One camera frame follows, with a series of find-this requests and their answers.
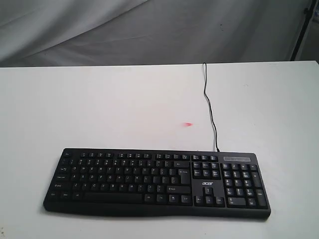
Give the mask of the black tripod stand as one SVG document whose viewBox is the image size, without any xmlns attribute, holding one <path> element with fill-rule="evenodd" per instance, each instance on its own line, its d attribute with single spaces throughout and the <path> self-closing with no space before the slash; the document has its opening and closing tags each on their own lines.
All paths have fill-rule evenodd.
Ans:
<svg viewBox="0 0 319 239">
<path fill-rule="evenodd" d="M 318 3 L 318 0 L 311 0 L 309 5 L 303 9 L 303 23 L 301 29 L 298 33 L 296 43 L 294 45 L 290 61 L 298 61 L 300 57 L 300 50 L 304 41 L 304 37 L 309 28 L 309 24 L 313 19 L 315 7 Z"/>
</svg>

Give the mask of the red mark on table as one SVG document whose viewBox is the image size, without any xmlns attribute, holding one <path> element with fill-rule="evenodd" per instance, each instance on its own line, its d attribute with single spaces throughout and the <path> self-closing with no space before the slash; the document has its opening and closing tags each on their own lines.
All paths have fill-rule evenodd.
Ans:
<svg viewBox="0 0 319 239">
<path fill-rule="evenodd" d="M 190 123 L 190 122 L 184 122 L 184 123 L 182 124 L 182 126 L 183 126 L 183 127 L 190 127 L 190 126 L 193 126 L 193 124 Z"/>
</svg>

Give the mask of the black acer keyboard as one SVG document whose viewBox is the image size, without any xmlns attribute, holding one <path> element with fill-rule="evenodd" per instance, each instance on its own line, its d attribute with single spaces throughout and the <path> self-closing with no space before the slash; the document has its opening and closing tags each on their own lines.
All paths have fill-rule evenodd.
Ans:
<svg viewBox="0 0 319 239">
<path fill-rule="evenodd" d="M 43 205 L 114 217 L 271 214 L 256 155 L 219 151 L 66 148 Z"/>
</svg>

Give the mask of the grey backdrop cloth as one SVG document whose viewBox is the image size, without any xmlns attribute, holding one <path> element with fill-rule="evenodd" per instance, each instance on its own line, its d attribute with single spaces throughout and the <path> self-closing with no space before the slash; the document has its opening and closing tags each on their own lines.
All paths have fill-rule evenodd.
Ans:
<svg viewBox="0 0 319 239">
<path fill-rule="evenodd" d="M 3 67 L 288 61 L 310 0 L 3 0 Z"/>
</svg>

